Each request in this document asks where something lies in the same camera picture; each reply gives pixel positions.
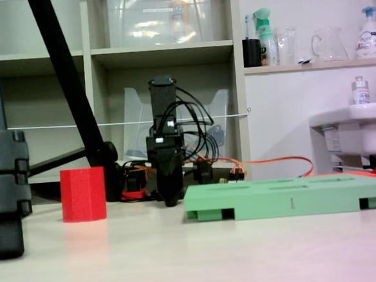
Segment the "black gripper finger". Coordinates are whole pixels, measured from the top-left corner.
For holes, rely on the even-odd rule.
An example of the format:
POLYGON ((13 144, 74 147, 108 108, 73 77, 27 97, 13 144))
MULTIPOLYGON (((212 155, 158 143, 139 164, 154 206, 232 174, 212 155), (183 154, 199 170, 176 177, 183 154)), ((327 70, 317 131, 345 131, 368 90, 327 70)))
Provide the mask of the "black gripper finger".
POLYGON ((173 175, 182 171, 182 152, 175 151, 170 153, 167 159, 167 175, 173 175))
POLYGON ((175 207, 183 194, 183 173, 167 175, 167 159, 159 158, 156 163, 157 190, 166 207, 175 207))

